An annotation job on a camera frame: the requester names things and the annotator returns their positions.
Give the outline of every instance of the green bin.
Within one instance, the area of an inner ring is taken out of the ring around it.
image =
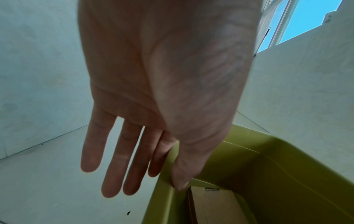
[[[185,191],[176,192],[170,151],[143,223],[187,223]],[[192,186],[232,190],[252,223],[354,223],[354,185],[293,145],[233,125]]]

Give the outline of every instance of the brown box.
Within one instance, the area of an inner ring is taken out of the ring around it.
[[[230,190],[192,186],[187,189],[185,201],[191,224],[248,224]]]

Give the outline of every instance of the tiled floor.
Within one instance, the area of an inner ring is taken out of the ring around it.
[[[118,119],[100,167],[83,173],[81,147],[87,126],[0,161],[0,221],[7,224],[140,223],[157,178],[146,175],[133,196],[105,199],[101,183],[123,119]],[[236,124],[262,131],[242,114]]]

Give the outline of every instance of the window pane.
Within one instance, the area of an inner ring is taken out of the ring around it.
[[[270,22],[269,27],[271,28],[268,35],[264,39],[261,47],[259,48],[258,52],[263,51],[268,48],[270,41],[272,40],[272,37],[274,35],[274,32],[279,24],[280,18],[283,15],[283,12],[285,10],[286,5],[288,4],[289,0],[283,0],[279,5],[277,6],[277,9],[275,10],[274,16],[272,18],[272,21]]]
[[[281,43],[322,24],[324,16],[336,11],[342,0],[299,0]]]

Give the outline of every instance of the wall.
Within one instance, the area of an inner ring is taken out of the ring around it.
[[[354,181],[354,1],[260,52],[238,110]]]
[[[76,1],[0,1],[0,159],[87,125]]]

